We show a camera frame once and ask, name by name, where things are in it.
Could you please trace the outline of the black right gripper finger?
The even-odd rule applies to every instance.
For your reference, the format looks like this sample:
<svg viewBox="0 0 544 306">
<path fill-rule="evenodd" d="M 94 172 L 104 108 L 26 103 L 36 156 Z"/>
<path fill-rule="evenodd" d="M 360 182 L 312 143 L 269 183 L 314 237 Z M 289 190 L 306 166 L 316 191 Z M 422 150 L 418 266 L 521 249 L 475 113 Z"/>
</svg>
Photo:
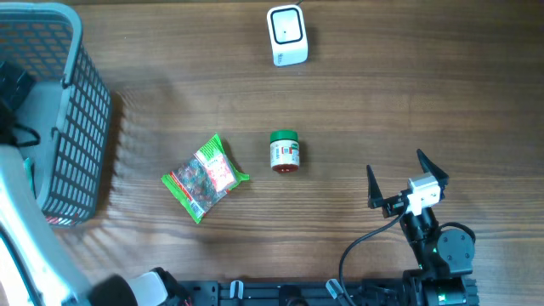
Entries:
<svg viewBox="0 0 544 306">
<path fill-rule="evenodd" d="M 425 173 L 431 173 L 438 182 L 448 182 L 449 175 L 443 171 L 440 167 L 434 164 L 421 149 L 416 151 L 418 161 Z"/>
<path fill-rule="evenodd" d="M 368 201 L 381 202 L 383 200 L 383 195 L 370 165 L 366 166 L 366 174 L 368 179 Z"/>
</svg>

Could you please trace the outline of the green lid spice jar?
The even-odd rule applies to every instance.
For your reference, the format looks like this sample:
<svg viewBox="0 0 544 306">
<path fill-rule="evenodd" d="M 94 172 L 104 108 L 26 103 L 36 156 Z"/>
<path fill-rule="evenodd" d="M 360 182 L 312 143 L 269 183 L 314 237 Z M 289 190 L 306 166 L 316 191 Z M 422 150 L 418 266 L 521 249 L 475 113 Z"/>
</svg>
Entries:
<svg viewBox="0 0 544 306">
<path fill-rule="evenodd" d="M 270 134 L 270 167 L 277 173 L 296 172 L 300 166 L 298 133 L 277 130 Z"/>
</svg>

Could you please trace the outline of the green gummy candy bag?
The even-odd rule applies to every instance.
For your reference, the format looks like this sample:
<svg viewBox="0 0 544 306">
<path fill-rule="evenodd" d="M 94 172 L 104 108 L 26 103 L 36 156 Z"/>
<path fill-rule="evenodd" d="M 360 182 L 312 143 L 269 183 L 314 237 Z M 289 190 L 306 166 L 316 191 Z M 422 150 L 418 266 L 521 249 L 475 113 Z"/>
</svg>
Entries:
<svg viewBox="0 0 544 306">
<path fill-rule="evenodd" d="M 250 176 L 237 170 L 214 134 L 179 168 L 164 174 L 161 181 L 196 224 L 208 211 Z"/>
</svg>

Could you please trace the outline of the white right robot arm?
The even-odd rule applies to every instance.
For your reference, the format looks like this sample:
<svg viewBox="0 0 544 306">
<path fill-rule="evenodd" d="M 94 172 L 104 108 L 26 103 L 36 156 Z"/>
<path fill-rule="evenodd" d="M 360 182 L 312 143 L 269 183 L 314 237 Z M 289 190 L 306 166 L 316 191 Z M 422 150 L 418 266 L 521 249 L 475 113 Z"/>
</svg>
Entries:
<svg viewBox="0 0 544 306">
<path fill-rule="evenodd" d="M 478 306 L 473 273 L 475 233 L 464 224 L 440 224 L 432 207 L 445 198 L 449 175 L 417 150 L 423 174 L 408 179 L 407 188 L 385 198 L 371 167 L 367 167 L 369 207 L 396 218 L 418 268 L 399 279 L 363 280 L 364 305 Z"/>
</svg>

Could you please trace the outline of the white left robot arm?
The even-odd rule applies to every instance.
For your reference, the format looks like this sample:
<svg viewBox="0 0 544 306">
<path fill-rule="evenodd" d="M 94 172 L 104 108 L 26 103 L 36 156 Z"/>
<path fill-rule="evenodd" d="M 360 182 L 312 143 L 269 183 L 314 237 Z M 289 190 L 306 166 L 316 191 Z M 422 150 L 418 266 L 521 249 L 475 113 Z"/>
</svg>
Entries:
<svg viewBox="0 0 544 306">
<path fill-rule="evenodd" d="M 190 305 L 190 293 L 166 270 L 125 280 L 111 275 L 91 284 L 65 253 L 31 190 L 12 130 L 10 105 L 1 103 L 1 283 L 12 305 Z"/>
</svg>

